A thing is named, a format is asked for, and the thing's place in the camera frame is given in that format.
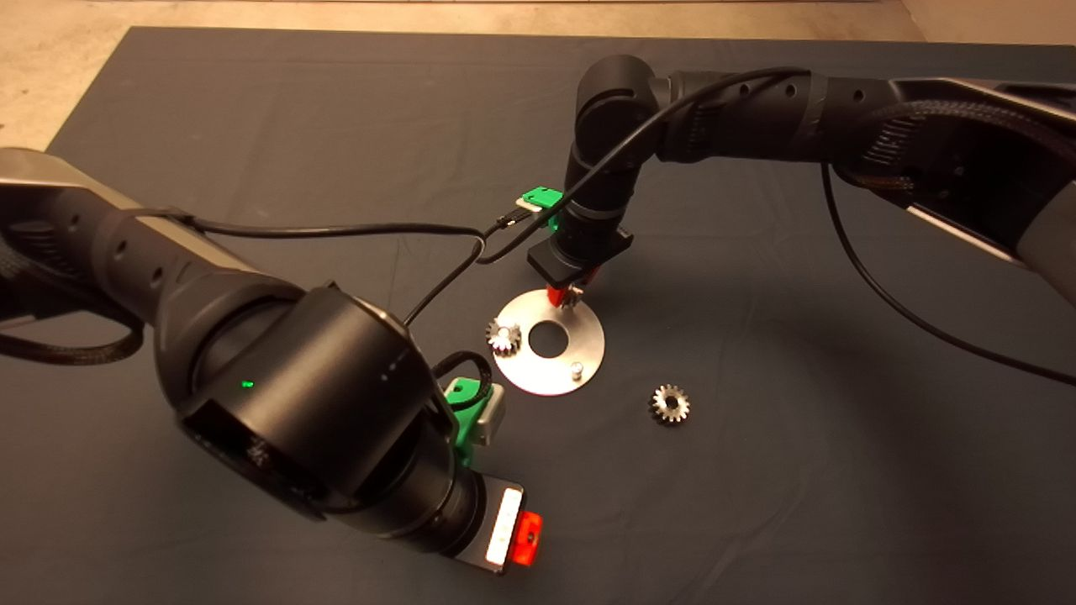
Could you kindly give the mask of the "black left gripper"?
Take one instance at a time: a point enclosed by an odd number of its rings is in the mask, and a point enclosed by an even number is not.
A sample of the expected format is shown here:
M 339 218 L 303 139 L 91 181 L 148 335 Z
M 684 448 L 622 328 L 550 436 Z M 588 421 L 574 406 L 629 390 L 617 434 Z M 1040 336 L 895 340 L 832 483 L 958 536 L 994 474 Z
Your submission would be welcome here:
M 454 472 L 439 486 L 404 491 L 404 500 L 390 509 L 387 537 L 502 576 L 514 564 L 532 566 L 541 547 L 543 517 L 526 512 L 525 505 L 526 489 L 518 482 Z

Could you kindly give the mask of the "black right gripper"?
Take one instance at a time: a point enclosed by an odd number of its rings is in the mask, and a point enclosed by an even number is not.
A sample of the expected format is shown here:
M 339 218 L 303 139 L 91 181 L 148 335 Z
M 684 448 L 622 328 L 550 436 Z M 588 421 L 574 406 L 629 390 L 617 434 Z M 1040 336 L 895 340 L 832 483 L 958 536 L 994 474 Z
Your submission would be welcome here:
M 546 298 L 561 306 L 564 289 L 582 281 L 587 286 L 600 266 L 633 245 L 634 235 L 625 229 L 604 234 L 561 227 L 527 251 L 530 268 L 546 281 Z

